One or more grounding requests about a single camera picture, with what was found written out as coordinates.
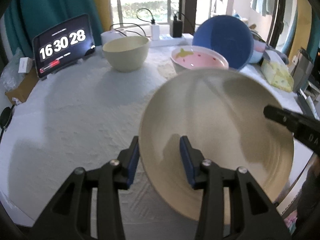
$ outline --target pink bowl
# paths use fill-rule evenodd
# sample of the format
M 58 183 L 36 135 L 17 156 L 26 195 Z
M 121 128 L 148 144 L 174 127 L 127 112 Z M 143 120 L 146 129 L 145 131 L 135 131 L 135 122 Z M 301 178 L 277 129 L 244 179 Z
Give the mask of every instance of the pink bowl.
M 199 47 L 182 46 L 172 51 L 171 60 L 176 73 L 186 69 L 228 69 L 228 61 L 219 53 Z

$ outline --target bolt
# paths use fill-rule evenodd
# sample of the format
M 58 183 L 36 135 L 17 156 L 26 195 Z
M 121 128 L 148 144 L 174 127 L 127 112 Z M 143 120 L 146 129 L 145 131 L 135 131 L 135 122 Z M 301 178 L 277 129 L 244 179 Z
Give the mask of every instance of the bolt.
M 204 159 L 204 160 L 202 161 L 202 165 L 203 165 L 203 166 L 206 166 L 206 167 L 210 166 L 211 163 L 212 163 L 212 160 L 209 160 L 209 159 Z
M 247 170 L 245 167 L 240 166 L 240 167 L 238 168 L 238 171 L 239 171 L 240 173 L 242 173 L 242 174 L 246 174 L 248 170 Z
M 111 164 L 112 166 L 118 166 L 118 165 L 120 164 L 120 161 L 117 160 L 117 159 L 112 159 L 112 160 L 110 161 L 110 164 Z
M 81 175 L 82 173 L 84 173 L 84 168 L 78 167 L 78 168 L 75 169 L 75 174 L 76 175 Z

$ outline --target large round plate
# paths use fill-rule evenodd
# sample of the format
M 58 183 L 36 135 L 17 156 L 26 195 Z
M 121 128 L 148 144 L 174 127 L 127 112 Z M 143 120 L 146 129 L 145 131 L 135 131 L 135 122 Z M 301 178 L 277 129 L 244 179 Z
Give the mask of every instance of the large round plate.
M 256 81 L 230 70 L 184 72 L 150 100 L 140 124 L 139 147 L 145 171 L 161 197 L 176 211 L 198 220 L 202 191 L 187 182 L 179 139 L 221 167 L 247 167 L 273 201 L 288 181 L 293 137 L 267 120 L 267 104 L 280 107 Z M 225 202 L 225 223 L 229 222 Z
M 202 23 L 192 45 L 223 55 L 234 69 L 247 65 L 253 54 L 253 36 L 245 23 L 229 15 L 218 15 Z

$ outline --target brown box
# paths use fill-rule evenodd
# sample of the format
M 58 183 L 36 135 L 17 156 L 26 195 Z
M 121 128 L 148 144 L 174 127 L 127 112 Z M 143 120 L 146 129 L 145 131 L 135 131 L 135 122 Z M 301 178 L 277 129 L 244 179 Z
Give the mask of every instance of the brown box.
M 38 83 L 39 78 L 36 73 L 36 69 L 33 67 L 28 74 L 26 74 L 24 80 L 20 85 L 14 89 L 5 93 L 10 102 L 15 105 L 15 101 L 12 98 L 18 99 L 20 102 L 24 103 L 27 101 L 31 91 Z

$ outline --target white power strip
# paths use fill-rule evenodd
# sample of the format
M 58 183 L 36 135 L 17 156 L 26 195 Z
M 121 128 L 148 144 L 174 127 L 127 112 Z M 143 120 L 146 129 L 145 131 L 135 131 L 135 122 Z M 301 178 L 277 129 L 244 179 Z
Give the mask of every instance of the white power strip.
M 163 46 L 176 46 L 176 45 L 192 45 L 193 36 L 189 33 L 183 33 L 181 38 L 173 38 L 170 34 L 159 36 L 159 40 L 152 41 L 149 38 L 149 47 L 163 47 Z

